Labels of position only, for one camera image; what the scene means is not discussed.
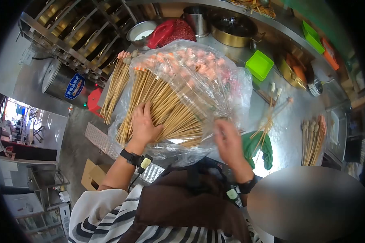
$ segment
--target electrical cord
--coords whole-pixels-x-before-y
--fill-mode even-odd
[[[138,177],[140,176],[140,174],[138,174],[136,176],[136,178],[133,180],[133,182],[131,182],[130,186],[127,188],[127,192],[130,193],[130,188],[132,187],[132,185],[134,184],[134,182],[138,179]]]
[[[44,60],[44,59],[49,59],[49,58],[54,58],[53,56],[48,56],[46,58],[35,58],[35,57],[32,57],[32,59],[34,60]]]

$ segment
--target floor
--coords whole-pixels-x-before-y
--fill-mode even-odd
[[[109,126],[104,124],[103,119],[88,110],[74,107],[68,117],[63,134],[58,167],[70,182],[68,191],[70,191],[72,206],[86,191],[81,184],[86,160],[90,159],[95,164],[112,164],[114,162],[108,155],[100,154],[98,147],[85,138],[84,132],[88,123],[107,133]]]

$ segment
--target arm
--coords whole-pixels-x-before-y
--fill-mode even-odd
[[[254,177],[253,169],[245,160],[242,152],[242,140],[234,124],[224,120],[216,120],[214,136],[215,142],[218,145],[220,158],[233,171],[235,181],[243,184],[252,180]],[[248,195],[241,194],[241,199],[245,206]]]
[[[133,124],[133,136],[125,150],[129,153],[142,155],[146,145],[154,142],[155,138],[163,129],[163,125],[154,127],[151,121],[150,102],[140,103],[131,116]],[[102,184],[97,189],[123,189],[127,190],[131,177],[135,171],[135,166],[128,163],[125,158],[119,155],[115,163],[108,170]]]

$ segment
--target person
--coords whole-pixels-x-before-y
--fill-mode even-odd
[[[133,135],[125,150],[142,155],[163,125],[153,126],[149,102],[139,104],[131,119]],[[254,173],[244,158],[238,130],[224,120],[214,124],[220,158],[233,171],[235,182],[253,183]],[[214,168],[221,172],[221,163],[209,166],[211,162],[204,158],[185,168],[168,167],[150,186],[136,185],[127,193],[135,166],[119,156],[98,190],[84,192],[74,205],[69,242],[220,243],[252,242],[252,238],[259,242],[237,207],[235,195],[229,193],[230,183],[223,174],[209,173]],[[247,195],[240,195],[245,204]]]

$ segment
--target red plastic bag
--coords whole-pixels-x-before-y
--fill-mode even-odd
[[[147,46],[155,49],[157,45],[163,47],[178,39],[196,41],[195,32],[184,20],[169,19],[157,26],[153,31]]]

